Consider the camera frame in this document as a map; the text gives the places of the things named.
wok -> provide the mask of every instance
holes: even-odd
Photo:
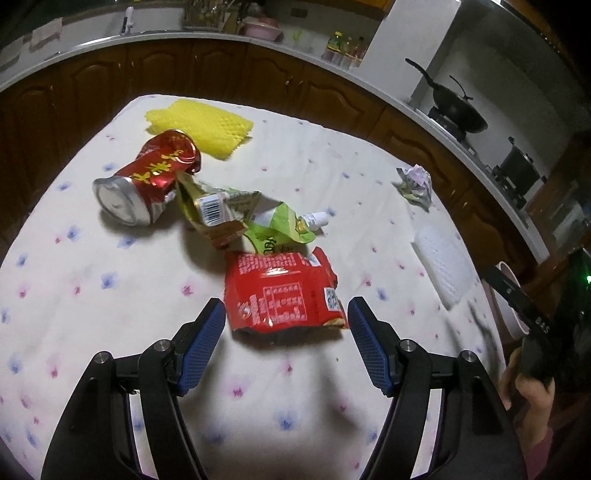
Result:
[[[454,77],[450,75],[452,80],[460,85],[464,93],[463,97],[440,83],[435,82],[418,63],[411,59],[404,60],[421,72],[429,86],[433,88],[433,100],[435,100],[435,105],[437,105],[437,108],[443,115],[448,117],[460,129],[469,133],[477,134],[487,129],[488,124],[486,121],[468,102],[468,100],[473,100],[473,98],[466,95],[466,91]]]

blue gripper pad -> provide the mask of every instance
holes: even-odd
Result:
[[[394,385],[390,380],[388,355],[376,337],[376,333],[379,336],[379,320],[361,297],[355,297],[349,302],[347,317],[371,382],[384,395],[392,395]]]
[[[220,300],[217,300],[217,304],[203,321],[195,340],[183,356],[183,372],[178,381],[178,390],[181,395],[185,395],[198,385],[225,324],[226,308]]]

metal screw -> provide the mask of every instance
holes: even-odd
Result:
[[[402,340],[400,342],[400,348],[405,352],[414,352],[417,349],[417,344],[412,340]]]
[[[464,350],[462,352],[462,358],[466,361],[466,362],[475,362],[476,359],[478,358],[476,356],[476,354],[474,352],[471,352],[470,350]]]
[[[98,364],[104,364],[109,359],[109,352],[99,352],[93,360]]]
[[[164,352],[165,350],[168,350],[170,348],[170,340],[158,340],[158,342],[156,342],[154,344],[154,350],[156,350],[157,352]]]

cabinet door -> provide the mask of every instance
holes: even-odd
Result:
[[[246,47],[228,40],[196,40],[187,95],[229,101],[238,87]]]
[[[515,225],[480,184],[462,195],[450,214],[477,269],[502,260],[520,276],[536,265]]]
[[[17,176],[15,159],[8,148],[6,120],[0,112],[0,171],[2,172],[2,188],[0,188],[0,265],[8,248],[17,237],[27,217],[26,189]]]
[[[189,85],[190,62],[189,40],[130,43],[129,99],[150,93],[185,95]]]
[[[4,137],[28,211],[70,159],[58,84],[56,69],[48,67],[2,94]]]
[[[430,174],[433,189],[450,208],[473,181],[472,174],[447,148],[419,124],[394,108],[386,108],[368,140],[409,165]]]
[[[235,101],[287,114],[303,68],[303,62],[294,57],[249,45]]]
[[[125,52],[123,45],[102,48],[59,64],[72,156],[125,106]]]
[[[292,114],[323,127],[367,138],[384,103],[348,80],[306,65]]]

pan handle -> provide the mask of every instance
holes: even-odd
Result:
[[[456,82],[460,86],[460,88],[462,89],[462,92],[464,92],[464,100],[474,100],[474,97],[468,97],[468,95],[466,95],[466,91],[464,90],[464,87],[462,86],[462,84],[460,82],[458,82],[451,75],[449,76],[449,78],[451,78],[454,82]]]
[[[429,76],[427,71],[423,67],[421,67],[417,62],[412,61],[411,59],[404,59],[404,60],[406,61],[406,63],[408,63],[409,65],[412,65],[419,72],[421,72],[423,74],[423,76],[425,77],[425,80],[427,81],[427,83],[429,84],[430,87],[435,88],[437,86],[437,83],[435,83],[433,81],[433,79]]]

